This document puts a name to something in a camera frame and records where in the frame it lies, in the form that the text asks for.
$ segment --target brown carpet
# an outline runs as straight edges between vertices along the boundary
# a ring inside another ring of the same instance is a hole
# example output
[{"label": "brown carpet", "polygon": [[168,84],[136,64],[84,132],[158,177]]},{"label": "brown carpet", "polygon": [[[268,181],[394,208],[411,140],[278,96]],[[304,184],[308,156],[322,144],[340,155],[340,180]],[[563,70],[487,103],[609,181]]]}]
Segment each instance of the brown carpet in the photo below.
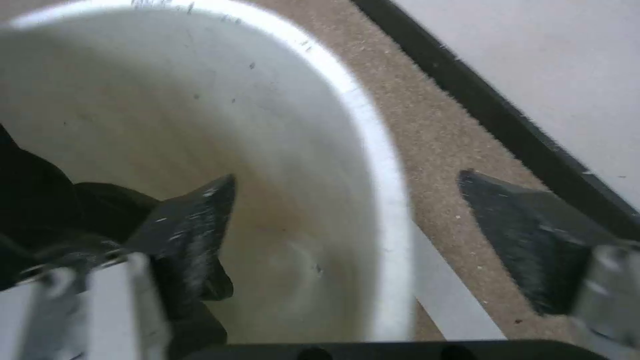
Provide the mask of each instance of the brown carpet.
[{"label": "brown carpet", "polygon": [[[51,0],[3,0],[0,20]],[[509,338],[569,340],[567,321],[527,307],[458,193],[456,176],[474,168],[542,188],[505,148],[439,89],[349,0],[254,0],[293,20],[326,44],[370,91],[400,150],[415,221]],[[417,312],[417,340],[439,340]]]}]

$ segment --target white bucket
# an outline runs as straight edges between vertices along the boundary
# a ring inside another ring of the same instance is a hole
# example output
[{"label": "white bucket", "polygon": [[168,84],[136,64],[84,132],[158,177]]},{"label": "white bucket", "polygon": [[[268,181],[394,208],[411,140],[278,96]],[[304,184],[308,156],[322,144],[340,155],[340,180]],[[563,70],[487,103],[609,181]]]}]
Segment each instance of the white bucket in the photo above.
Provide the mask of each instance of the white bucket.
[{"label": "white bucket", "polygon": [[210,308],[230,342],[407,340],[410,214],[360,84],[286,20],[231,1],[88,1],[0,35],[0,120],[74,182],[165,199],[239,182]]}]

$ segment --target white wall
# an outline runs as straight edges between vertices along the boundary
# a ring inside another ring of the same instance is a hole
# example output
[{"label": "white wall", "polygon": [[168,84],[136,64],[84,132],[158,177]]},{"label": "white wall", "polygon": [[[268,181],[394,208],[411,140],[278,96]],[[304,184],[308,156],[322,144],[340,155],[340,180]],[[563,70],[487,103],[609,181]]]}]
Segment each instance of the white wall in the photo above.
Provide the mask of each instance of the white wall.
[{"label": "white wall", "polygon": [[394,1],[640,209],[640,2]]}]

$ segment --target white surface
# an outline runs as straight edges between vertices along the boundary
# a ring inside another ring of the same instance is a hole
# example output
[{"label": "white surface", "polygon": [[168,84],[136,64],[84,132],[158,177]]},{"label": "white surface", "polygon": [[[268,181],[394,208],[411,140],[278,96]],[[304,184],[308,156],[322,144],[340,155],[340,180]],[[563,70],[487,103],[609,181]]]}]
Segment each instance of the white surface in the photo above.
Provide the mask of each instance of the white surface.
[{"label": "white surface", "polygon": [[74,182],[165,199],[236,175],[235,294],[210,307],[230,342],[411,338],[395,151],[306,33],[230,1],[89,1],[13,21],[0,49],[0,119]]},{"label": "white surface", "polygon": [[127,262],[88,276],[87,360],[143,360],[134,278]]},{"label": "white surface", "polygon": [[640,2],[393,1],[640,209]]},{"label": "white surface", "polygon": [[415,224],[413,236],[415,297],[442,336],[449,341],[506,339],[431,240]]},{"label": "white surface", "polygon": [[43,294],[37,281],[0,292],[0,359],[21,360],[28,353],[25,345]]}]

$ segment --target black plastic edge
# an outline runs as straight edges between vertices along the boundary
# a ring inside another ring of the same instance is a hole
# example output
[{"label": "black plastic edge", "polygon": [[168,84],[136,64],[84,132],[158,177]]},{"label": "black plastic edge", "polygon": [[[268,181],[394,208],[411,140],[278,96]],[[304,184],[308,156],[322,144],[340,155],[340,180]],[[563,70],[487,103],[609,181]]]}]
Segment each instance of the black plastic edge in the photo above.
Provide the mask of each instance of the black plastic edge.
[{"label": "black plastic edge", "polygon": [[551,191],[620,238],[640,215],[390,0],[352,0]]}]

